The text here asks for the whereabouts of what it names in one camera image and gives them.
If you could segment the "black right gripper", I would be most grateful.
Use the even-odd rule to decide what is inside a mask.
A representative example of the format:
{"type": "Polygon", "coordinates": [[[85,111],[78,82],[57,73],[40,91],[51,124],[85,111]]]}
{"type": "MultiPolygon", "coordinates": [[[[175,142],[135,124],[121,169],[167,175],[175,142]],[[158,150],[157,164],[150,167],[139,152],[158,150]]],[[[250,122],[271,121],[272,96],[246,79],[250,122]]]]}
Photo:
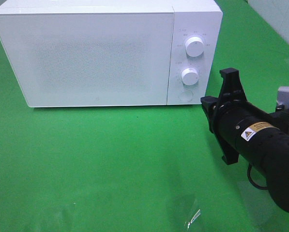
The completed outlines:
{"type": "Polygon", "coordinates": [[[201,107],[224,153],[227,165],[243,156],[252,165],[275,165],[281,160],[281,130],[271,117],[247,102],[239,71],[219,71],[223,78],[219,98],[201,97],[201,107]]]}

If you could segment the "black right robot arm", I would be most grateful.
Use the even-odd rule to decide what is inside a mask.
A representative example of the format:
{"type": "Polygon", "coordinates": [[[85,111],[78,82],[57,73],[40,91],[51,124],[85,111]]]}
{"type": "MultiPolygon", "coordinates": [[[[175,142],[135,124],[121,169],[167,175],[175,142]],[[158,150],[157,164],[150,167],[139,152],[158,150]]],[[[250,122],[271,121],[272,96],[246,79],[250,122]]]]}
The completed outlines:
{"type": "Polygon", "coordinates": [[[273,201],[289,213],[289,87],[278,89],[273,113],[266,113],[246,98],[239,71],[220,71],[218,97],[202,97],[202,109],[228,164],[244,157],[266,180],[273,201]]]}

